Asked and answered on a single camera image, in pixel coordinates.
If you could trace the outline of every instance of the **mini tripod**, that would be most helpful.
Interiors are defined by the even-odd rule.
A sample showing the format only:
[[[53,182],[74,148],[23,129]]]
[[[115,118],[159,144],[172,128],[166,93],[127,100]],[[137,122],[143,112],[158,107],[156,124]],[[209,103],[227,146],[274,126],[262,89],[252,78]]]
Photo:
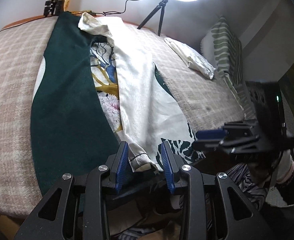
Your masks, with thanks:
[[[162,0],[154,10],[146,17],[146,19],[143,20],[143,22],[138,26],[138,30],[140,30],[144,25],[153,17],[160,9],[160,19],[159,19],[159,27],[158,27],[158,36],[160,36],[161,32],[161,26],[163,25],[163,19],[165,14],[165,6],[168,3],[169,0]]]

